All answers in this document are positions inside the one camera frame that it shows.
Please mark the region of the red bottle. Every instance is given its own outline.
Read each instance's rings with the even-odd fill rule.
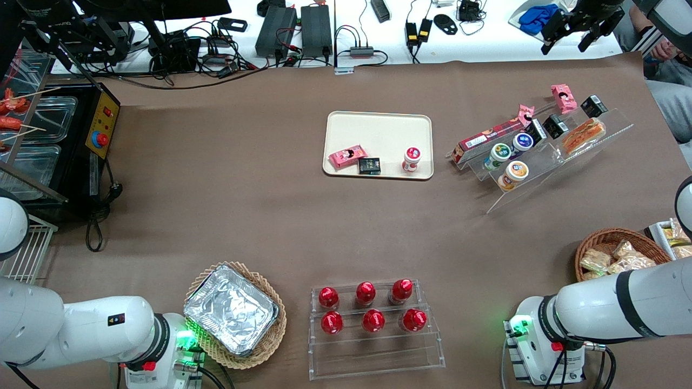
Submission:
[[[413,282],[404,278],[394,283],[389,292],[389,300],[394,305],[403,305],[412,294]]]
[[[409,309],[401,315],[399,327],[404,331],[416,332],[426,327],[428,317],[420,309]]]
[[[362,282],[356,288],[356,305],[369,307],[375,299],[375,286],[368,282]]]
[[[322,316],[322,331],[330,335],[338,334],[344,328],[344,320],[338,312],[329,311]]]
[[[326,287],[322,288],[320,291],[320,305],[322,305],[323,308],[327,309],[337,309],[339,308],[339,293],[336,292],[336,289]]]
[[[385,327],[385,316],[377,309],[371,309],[363,315],[363,329],[368,332],[378,332]]]

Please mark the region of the pink box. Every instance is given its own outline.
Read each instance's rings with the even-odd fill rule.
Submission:
[[[558,104],[560,112],[562,112],[563,115],[578,107],[574,96],[572,96],[572,91],[570,91],[570,87],[568,87],[567,84],[552,85],[550,90],[553,91],[555,102]]]
[[[365,152],[361,145],[355,145],[330,154],[329,162],[331,162],[336,169],[339,169],[344,166],[353,165],[359,158],[364,158],[366,156],[367,152]]]
[[[527,107],[525,105],[519,104],[519,112],[517,112],[517,119],[524,125],[528,127],[531,124],[531,119],[534,117],[534,109],[536,107]]]

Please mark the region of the control panel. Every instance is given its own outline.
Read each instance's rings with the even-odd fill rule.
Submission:
[[[108,155],[113,128],[120,113],[120,107],[106,93],[101,93],[91,121],[86,146],[102,159]]]

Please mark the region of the beige tray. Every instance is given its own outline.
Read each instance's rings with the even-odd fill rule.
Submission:
[[[332,176],[426,180],[434,172],[432,134],[433,122],[425,115],[334,111],[327,118],[322,169]],[[358,144],[368,156],[380,158],[380,175],[358,174],[356,164],[337,170],[329,162],[331,153]],[[415,172],[401,167],[409,147],[421,150]]]

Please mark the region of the aluminum foil tray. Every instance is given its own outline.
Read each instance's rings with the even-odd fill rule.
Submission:
[[[248,356],[279,315],[279,307],[238,272],[221,265],[200,284],[183,309],[228,351]]]

